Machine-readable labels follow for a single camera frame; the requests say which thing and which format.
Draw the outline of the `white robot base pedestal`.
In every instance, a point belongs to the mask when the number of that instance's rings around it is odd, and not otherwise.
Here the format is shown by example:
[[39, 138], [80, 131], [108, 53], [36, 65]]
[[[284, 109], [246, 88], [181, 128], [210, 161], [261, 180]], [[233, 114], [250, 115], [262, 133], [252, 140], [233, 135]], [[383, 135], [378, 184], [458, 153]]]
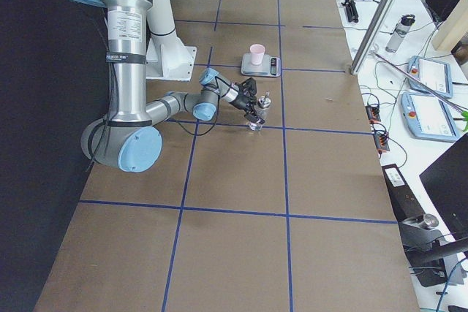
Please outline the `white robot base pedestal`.
[[146, 78], [189, 81], [197, 48], [184, 45], [178, 37], [170, 0], [153, 0], [147, 24], [151, 38], [146, 53]]

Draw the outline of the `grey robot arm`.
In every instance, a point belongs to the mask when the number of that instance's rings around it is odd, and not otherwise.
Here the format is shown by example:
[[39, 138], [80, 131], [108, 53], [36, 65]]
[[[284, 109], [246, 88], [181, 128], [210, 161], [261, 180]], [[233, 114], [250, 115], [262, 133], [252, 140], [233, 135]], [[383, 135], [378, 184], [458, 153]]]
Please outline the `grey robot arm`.
[[263, 123], [255, 106], [256, 82], [233, 83], [214, 69], [202, 73], [197, 94], [171, 91], [147, 101], [148, 80], [187, 80], [192, 75], [196, 50], [178, 38], [170, 0], [70, 1], [107, 12], [109, 108], [81, 137], [82, 151], [92, 162], [125, 172], [146, 171], [161, 153], [158, 123], [181, 112], [216, 120], [221, 101], [242, 110], [248, 121]]

